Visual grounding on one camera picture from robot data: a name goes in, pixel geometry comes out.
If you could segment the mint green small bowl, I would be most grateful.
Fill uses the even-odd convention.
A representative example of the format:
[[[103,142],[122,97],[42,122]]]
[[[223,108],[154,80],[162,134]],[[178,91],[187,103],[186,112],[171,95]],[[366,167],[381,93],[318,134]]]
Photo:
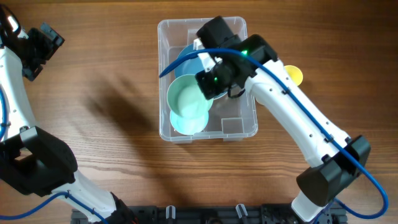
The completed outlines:
[[[213,105],[213,99],[207,100],[193,74],[176,78],[167,90],[167,104],[178,116],[196,119],[207,112]]]

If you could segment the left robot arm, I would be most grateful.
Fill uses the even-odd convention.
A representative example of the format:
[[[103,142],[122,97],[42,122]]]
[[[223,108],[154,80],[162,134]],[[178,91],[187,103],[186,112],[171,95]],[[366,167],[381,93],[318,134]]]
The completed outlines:
[[[23,79],[34,81],[64,41],[46,23],[24,31],[15,14],[1,5],[1,180],[23,195],[46,198],[28,212],[1,219],[27,217],[59,199],[90,223],[137,223],[121,199],[78,170],[70,147],[36,122]]]

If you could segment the dark blue bowl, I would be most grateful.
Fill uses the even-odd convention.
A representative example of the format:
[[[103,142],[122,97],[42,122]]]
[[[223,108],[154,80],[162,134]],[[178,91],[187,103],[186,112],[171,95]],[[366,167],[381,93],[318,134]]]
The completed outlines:
[[[209,72],[216,65],[216,62],[210,58],[208,53],[204,53],[204,56],[210,60],[209,67],[204,67],[201,59],[197,57],[184,61],[174,70],[175,79],[179,80],[181,85],[184,84],[185,87],[189,87],[192,93],[199,93],[203,99],[205,99],[205,96],[195,80],[195,75],[202,71]]]

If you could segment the light blue small bowl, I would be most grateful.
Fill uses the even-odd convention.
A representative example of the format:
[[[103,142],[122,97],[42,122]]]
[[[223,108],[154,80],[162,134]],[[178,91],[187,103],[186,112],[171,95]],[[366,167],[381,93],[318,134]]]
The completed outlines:
[[[203,116],[195,119],[183,118],[170,112],[170,123],[176,132],[183,135],[194,135],[195,133],[202,132],[209,120],[209,114],[205,113]]]

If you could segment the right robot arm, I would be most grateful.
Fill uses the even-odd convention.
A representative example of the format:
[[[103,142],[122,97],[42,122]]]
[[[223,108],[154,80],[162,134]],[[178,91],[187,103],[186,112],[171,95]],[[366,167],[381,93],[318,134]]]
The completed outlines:
[[[239,86],[265,106],[298,145],[309,168],[297,178],[300,192],[291,203],[297,218],[315,221],[321,211],[361,174],[371,150],[364,136],[351,138],[334,125],[292,81],[274,49],[259,35],[198,34],[215,63],[197,74],[205,97]]]

